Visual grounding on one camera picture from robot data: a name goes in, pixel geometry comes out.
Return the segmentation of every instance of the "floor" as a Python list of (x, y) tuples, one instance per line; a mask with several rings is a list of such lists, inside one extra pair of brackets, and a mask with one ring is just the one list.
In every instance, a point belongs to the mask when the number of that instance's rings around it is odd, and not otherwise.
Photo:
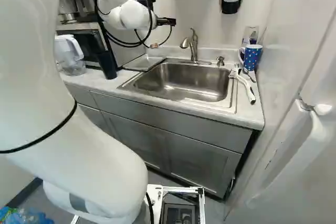
[[(180, 186), (154, 172), (149, 172), (149, 183), (163, 186)], [(70, 224), (73, 215), (54, 206), (46, 197), (42, 186), (36, 189), (31, 196), (21, 204), (20, 208), (35, 208), (44, 212), (55, 224)], [(205, 201), (205, 220), (207, 224), (223, 224), (225, 205), (206, 197)], [(79, 224), (92, 224), (88, 220), (80, 219)]]

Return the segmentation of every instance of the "gray countertop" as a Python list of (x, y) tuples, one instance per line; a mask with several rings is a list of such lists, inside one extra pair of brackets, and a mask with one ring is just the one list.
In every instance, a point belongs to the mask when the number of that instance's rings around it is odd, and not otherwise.
[(237, 108), (236, 113), (228, 113), (221, 110), (209, 110), (200, 106), (184, 104), (178, 101), (171, 101), (157, 97), (151, 97), (145, 94), (135, 93), (128, 90), (117, 89), (130, 78), (139, 72), (130, 70), (120, 70), (118, 77), (113, 80), (107, 80), (100, 70), (87, 69), (87, 72), (81, 76), (67, 76), (60, 73), (65, 84), (77, 86), (93, 92), (111, 95), (113, 97), (123, 98), (135, 102), (153, 105), (159, 108), (182, 112), (194, 116), (200, 116), (224, 123), (238, 125), (254, 130), (262, 130), (264, 128), (264, 115), (262, 113), (258, 86), (251, 82), (251, 86), (256, 95), (256, 103), (251, 105), (248, 101), (245, 87), (238, 83), (237, 89)]

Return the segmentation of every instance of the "stainless steel sink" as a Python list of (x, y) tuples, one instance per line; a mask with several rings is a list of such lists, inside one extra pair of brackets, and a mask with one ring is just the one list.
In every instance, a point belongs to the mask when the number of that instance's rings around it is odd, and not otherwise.
[(152, 97), (187, 103), (230, 108), (234, 81), (230, 69), (216, 65), (196, 65), (168, 59), (146, 73), (119, 86)]
[(165, 62), (141, 76), (134, 86), (170, 100), (218, 102), (227, 96), (228, 75), (224, 68)]

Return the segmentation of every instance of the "white wall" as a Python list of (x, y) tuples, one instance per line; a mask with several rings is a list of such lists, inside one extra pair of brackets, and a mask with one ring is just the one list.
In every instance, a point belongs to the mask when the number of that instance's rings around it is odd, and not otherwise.
[[(246, 25), (266, 25), (272, 0), (243, 0), (237, 14), (222, 14), (219, 0), (156, 0), (154, 11), (162, 17), (177, 19), (171, 39), (166, 45), (178, 46), (182, 39), (196, 29), (200, 47), (238, 47)], [(169, 33), (168, 27), (153, 31), (148, 43), (163, 41)]]
[(0, 157), (0, 208), (24, 189), (34, 177)]

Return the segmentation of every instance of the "gray cabinet door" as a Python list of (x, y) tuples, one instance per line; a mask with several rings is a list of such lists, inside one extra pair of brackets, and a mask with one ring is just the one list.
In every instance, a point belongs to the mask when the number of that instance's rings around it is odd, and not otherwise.
[(93, 109), (91, 107), (84, 106), (82, 104), (78, 105), (84, 114), (94, 123), (97, 127), (101, 128), (105, 133), (111, 135), (110, 129), (99, 110)]
[(224, 196), (240, 154), (175, 134), (168, 143), (173, 175)]
[(117, 140), (137, 153), (148, 165), (167, 172), (169, 162), (164, 131), (109, 113), (103, 115), (111, 124)]

